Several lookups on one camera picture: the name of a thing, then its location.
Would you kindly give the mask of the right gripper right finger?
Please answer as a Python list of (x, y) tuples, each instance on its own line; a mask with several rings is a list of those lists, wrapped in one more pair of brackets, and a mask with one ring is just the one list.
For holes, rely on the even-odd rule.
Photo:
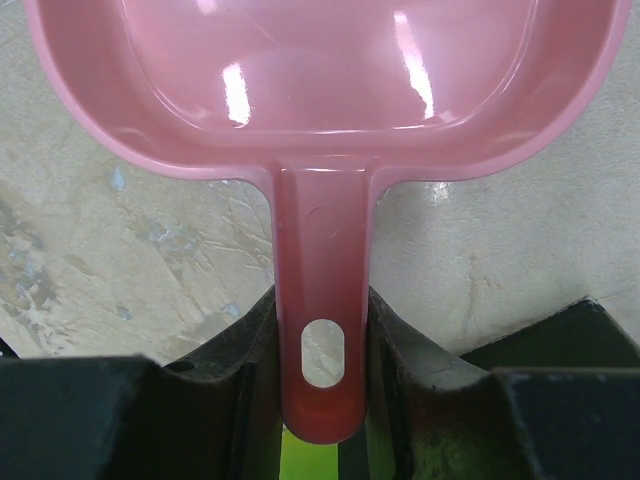
[(366, 452), (373, 479), (473, 479), (470, 399), (487, 371), (404, 321), (375, 290), (367, 323)]

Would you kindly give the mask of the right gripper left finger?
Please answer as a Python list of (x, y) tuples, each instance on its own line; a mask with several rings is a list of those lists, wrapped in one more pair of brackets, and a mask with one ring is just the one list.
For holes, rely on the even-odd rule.
[(239, 320), (166, 365), (198, 479), (277, 479), (280, 382), (275, 290)]

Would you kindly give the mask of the pink dustpan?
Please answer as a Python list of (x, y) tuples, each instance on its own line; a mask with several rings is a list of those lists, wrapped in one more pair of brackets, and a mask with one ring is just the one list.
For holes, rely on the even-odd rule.
[(272, 215), (286, 426), (366, 415), (374, 205), (535, 155), (604, 82), (628, 1), (28, 1), (70, 114), (117, 156), (241, 180)]

